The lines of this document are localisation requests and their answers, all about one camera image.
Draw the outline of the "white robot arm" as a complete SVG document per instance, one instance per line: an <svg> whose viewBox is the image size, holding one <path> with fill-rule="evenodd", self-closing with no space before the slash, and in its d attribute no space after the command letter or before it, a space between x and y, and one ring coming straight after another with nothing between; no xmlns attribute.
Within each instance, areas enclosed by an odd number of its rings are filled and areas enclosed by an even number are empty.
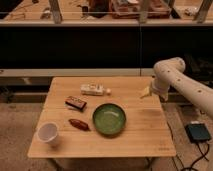
<svg viewBox="0 0 213 171"><path fill-rule="evenodd" d="M213 120L213 89L184 75L185 67L180 57L158 61L153 67L155 77L142 90L141 97L156 94L167 101L168 90L173 87Z"/></svg>

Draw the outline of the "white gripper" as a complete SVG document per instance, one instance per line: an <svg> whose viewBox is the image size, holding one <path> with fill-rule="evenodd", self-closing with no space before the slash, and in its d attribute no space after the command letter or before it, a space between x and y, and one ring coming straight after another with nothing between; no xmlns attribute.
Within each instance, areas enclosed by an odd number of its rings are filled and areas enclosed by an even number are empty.
<svg viewBox="0 0 213 171"><path fill-rule="evenodd" d="M168 101L168 90L169 87L167 85L152 82L150 87L146 87L141 91L140 98L149 97L152 92L159 95L161 98L164 99L164 101Z"/></svg>

